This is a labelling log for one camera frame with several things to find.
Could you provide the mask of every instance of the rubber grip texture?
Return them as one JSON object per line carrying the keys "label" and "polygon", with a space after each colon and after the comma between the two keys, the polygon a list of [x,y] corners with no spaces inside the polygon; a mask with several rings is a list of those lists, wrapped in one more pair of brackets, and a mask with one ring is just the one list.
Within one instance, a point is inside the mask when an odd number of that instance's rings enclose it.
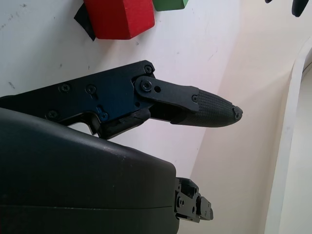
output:
{"label": "rubber grip texture", "polygon": [[197,113],[182,112],[171,123],[217,128],[234,124],[242,118],[243,111],[239,107],[217,95],[199,90],[197,103]]}

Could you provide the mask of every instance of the black metal part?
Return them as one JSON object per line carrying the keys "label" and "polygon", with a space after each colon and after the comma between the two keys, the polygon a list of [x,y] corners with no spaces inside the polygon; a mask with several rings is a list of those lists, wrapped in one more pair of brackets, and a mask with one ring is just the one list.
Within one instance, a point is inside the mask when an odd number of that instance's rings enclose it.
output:
{"label": "black metal part", "polygon": [[177,178],[175,182],[175,212],[178,218],[196,223],[214,218],[211,203],[200,195],[194,182],[185,178]]}
{"label": "black metal part", "polygon": [[[171,163],[103,140],[149,118],[212,127],[241,119],[239,107],[156,80],[154,70],[141,61],[0,98],[1,234],[176,234],[181,218],[213,219]],[[102,139],[65,127],[77,122]]]}
{"label": "black metal part", "polygon": [[[161,89],[160,92],[154,90],[155,87]],[[199,106],[192,101],[193,95],[198,95],[199,89],[192,86],[181,86],[168,83],[152,77],[141,76],[135,82],[136,92],[142,97],[152,101],[168,103],[188,110],[192,113],[198,112]]]}
{"label": "black metal part", "polygon": [[176,169],[0,108],[1,234],[176,234]]}
{"label": "black metal part", "polygon": [[308,2],[309,0],[293,0],[292,14],[296,17],[300,17]]}
{"label": "black metal part", "polygon": [[141,61],[1,98],[0,107],[65,126],[83,122],[103,139],[150,117],[202,127],[223,127],[241,119],[241,109],[227,100],[192,86],[157,80],[154,70],[150,62]]}

